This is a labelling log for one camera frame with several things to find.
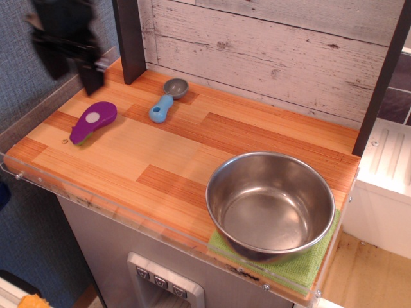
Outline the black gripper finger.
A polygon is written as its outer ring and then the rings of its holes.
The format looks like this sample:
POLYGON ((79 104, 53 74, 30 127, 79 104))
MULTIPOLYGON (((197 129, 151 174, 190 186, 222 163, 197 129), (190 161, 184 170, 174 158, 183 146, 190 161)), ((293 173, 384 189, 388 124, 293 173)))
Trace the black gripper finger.
POLYGON ((48 74, 57 80, 69 72, 69 64, 63 52, 54 44, 35 44, 35 50, 48 74))
POLYGON ((104 85, 104 73, 99 71, 94 63, 75 60, 75 65, 88 96, 92 95, 104 85))

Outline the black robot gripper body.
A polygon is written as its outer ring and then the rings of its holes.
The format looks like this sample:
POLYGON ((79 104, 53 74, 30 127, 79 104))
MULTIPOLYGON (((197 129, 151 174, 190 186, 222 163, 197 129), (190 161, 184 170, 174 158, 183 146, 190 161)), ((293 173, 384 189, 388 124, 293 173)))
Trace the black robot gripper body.
POLYGON ((26 15, 35 44, 54 44, 67 58, 94 63, 102 52, 91 31, 94 19, 92 1, 32 1, 35 12, 26 15))

